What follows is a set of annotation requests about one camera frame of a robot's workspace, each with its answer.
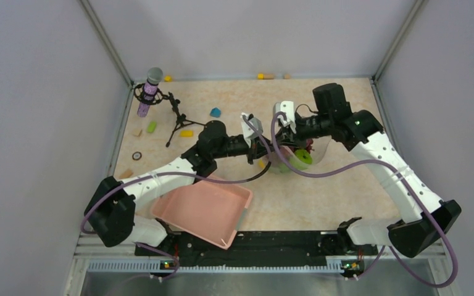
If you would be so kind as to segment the green lime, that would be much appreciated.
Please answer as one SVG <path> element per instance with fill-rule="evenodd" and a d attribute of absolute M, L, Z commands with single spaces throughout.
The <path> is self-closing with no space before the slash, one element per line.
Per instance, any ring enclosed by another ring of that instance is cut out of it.
<path fill-rule="evenodd" d="M 305 165 L 312 165 L 313 164 L 313 158 L 311 154 L 309 154 L 305 149 L 298 149 L 294 151 L 294 155 L 297 157 L 297 159 L 304 163 Z"/>

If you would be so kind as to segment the clear zip top bag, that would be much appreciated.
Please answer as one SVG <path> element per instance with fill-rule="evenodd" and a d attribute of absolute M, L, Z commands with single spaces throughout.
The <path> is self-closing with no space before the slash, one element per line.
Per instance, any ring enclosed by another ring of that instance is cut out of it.
<path fill-rule="evenodd" d="M 276 132 L 276 140 L 281 155 L 300 171 L 308 170 L 319 164 L 327 152 L 331 137 L 320 137 L 317 139 L 297 139 L 300 132 L 295 133 L 296 124 L 304 123 L 304 119 L 296 112 L 292 101 L 277 102 L 273 107 L 273 113 L 284 112 L 286 118 L 277 119 L 279 130 Z"/>

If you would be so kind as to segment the red sweet potato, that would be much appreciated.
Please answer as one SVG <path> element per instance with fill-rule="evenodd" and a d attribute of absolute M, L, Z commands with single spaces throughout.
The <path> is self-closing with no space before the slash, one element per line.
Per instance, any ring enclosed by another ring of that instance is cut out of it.
<path fill-rule="evenodd" d="M 290 167 L 293 167 L 293 168 L 296 167 L 296 164 L 293 163 L 293 161 L 292 161 L 292 158 L 294 157 L 292 148 L 288 147 L 288 146 L 280 146 L 279 149 L 280 149 L 281 155 L 289 163 L 289 166 L 286 166 L 286 164 L 284 162 L 282 162 L 279 158 L 278 166 L 277 166 L 278 172 L 281 173 L 281 174 L 292 172 Z"/>

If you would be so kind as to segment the dark red grapes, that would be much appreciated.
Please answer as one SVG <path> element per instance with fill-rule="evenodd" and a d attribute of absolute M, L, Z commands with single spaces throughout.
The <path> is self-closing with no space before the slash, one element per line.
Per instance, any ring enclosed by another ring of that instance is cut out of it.
<path fill-rule="evenodd" d="M 305 150 L 306 150 L 309 154 L 311 154 L 312 151 L 314 151 L 313 145 L 314 145 L 314 140 L 313 140 L 313 139 L 307 139 L 307 140 L 306 140 L 306 148 L 305 148 Z"/>

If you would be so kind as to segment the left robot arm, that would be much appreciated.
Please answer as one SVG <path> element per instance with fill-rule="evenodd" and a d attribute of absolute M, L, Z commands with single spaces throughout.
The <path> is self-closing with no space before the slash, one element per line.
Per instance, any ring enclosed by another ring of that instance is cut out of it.
<path fill-rule="evenodd" d="M 242 113 L 241 123 L 242 134 L 228 136 L 223 122 L 210 121 L 197 143 L 170 163 L 132 178 L 104 178 L 84 211 L 81 231 L 98 235 L 105 247 L 132 242 L 148 245 L 159 255 L 169 253 L 173 238 L 157 220 L 136 215 L 138 207 L 199 181 L 227 184 L 211 176 L 218 158 L 245 155 L 253 162 L 270 154 L 271 145 L 264 138 L 261 121 Z M 92 227 L 90 231 L 85 229 L 86 224 Z"/>

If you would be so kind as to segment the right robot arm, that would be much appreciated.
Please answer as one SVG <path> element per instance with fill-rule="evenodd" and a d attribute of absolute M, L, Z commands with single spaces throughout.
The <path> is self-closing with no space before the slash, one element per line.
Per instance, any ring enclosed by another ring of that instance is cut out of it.
<path fill-rule="evenodd" d="M 277 102 L 272 126 L 275 140 L 289 139 L 303 144 L 309 139 L 330 137 L 341 143 L 357 161 L 346 171 L 366 166 L 396 205 L 399 217 L 393 219 L 353 218 L 343 222 L 337 245 L 353 254 L 362 245 L 385 245 L 407 258 L 414 258 L 430 245 L 442 240 L 450 257 L 455 252 L 446 234 L 462 212 L 455 200 L 444 201 L 408 166 L 391 144 L 381 123 L 367 110 L 352 111 L 343 87 L 337 83 L 313 89 L 317 112 L 302 117 L 294 102 Z"/>

